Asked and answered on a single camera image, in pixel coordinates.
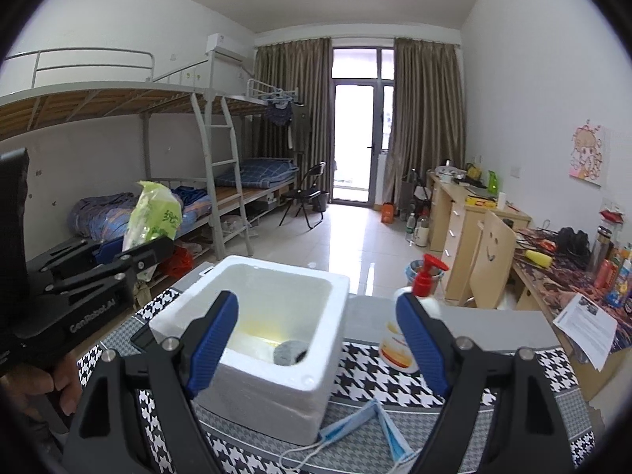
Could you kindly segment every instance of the wooden chair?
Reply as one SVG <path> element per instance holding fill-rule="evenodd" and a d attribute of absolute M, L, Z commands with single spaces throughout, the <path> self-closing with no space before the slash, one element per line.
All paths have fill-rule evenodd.
<path fill-rule="evenodd" d="M 510 275 L 516 234 L 493 212 L 487 211 L 483 231 L 470 269 L 472 296 L 463 306 L 497 308 L 505 294 Z"/>

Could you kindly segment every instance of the blue face mask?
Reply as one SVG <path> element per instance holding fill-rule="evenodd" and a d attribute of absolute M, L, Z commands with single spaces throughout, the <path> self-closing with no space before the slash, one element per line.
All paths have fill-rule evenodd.
<path fill-rule="evenodd" d="M 388 441 L 389 449 L 391 450 L 391 457 L 394 462 L 394 466 L 391 470 L 389 470 L 389 474 L 399 472 L 399 469 L 403 468 L 406 464 L 415 459 L 421 450 L 413 451 L 410 448 L 406 439 L 399 432 L 397 426 L 393 423 L 391 417 L 384 411 L 382 404 L 377 399 L 371 399 L 355 413 L 352 413 L 350 416 L 340 419 L 326 428 L 321 429 L 320 433 L 318 433 L 320 440 L 315 444 L 305 446 L 303 448 L 287 450 L 282 453 L 279 456 L 279 467 L 286 472 L 298 472 L 311 457 L 316 456 L 327 446 L 330 446 L 341 438 L 346 437 L 349 433 L 352 433 L 375 416 L 377 416 L 380 426 L 382 427 L 382 431 L 384 432 L 384 436 Z M 305 456 L 298 465 L 294 467 L 286 467 L 283 465 L 283 459 L 289 453 L 307 451 L 310 449 L 314 450 Z"/>

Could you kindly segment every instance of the curtain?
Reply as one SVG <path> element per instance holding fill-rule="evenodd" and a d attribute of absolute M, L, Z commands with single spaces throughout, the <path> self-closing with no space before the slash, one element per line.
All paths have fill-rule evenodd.
<path fill-rule="evenodd" d="M 395 39 L 393 126 L 384 201 L 399 201 L 402 178 L 450 158 L 465 161 L 465 126 L 456 46 Z"/>
<path fill-rule="evenodd" d="M 305 173 L 325 161 L 320 188 L 331 194 L 333 186 L 333 97 L 331 69 L 334 54 L 330 38 L 309 39 L 263 46 L 257 50 L 255 78 L 285 90 L 298 88 L 299 103 L 311 116 L 312 132 L 304 154 L 288 148 L 286 126 L 276 126 L 262 117 L 255 144 L 257 156 L 290 157 Z"/>

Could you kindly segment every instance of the air conditioner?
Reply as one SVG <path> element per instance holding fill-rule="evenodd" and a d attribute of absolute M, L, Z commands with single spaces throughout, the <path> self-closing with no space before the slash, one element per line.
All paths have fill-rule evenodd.
<path fill-rule="evenodd" d="M 209 40 L 206 43 L 206 51 L 207 53 L 220 53 L 238 62 L 243 62 L 252 56 L 252 47 L 249 48 L 224 34 L 209 35 Z"/>

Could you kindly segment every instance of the snack package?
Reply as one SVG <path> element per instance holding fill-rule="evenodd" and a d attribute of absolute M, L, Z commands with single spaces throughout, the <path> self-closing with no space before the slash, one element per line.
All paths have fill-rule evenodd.
<path fill-rule="evenodd" d="M 140 181 L 143 191 L 122 240 L 122 250 L 127 251 L 155 238 L 166 235 L 174 239 L 182 223 L 182 210 L 171 190 L 156 182 Z M 154 275 L 156 266 L 138 273 L 137 278 L 148 282 Z"/>

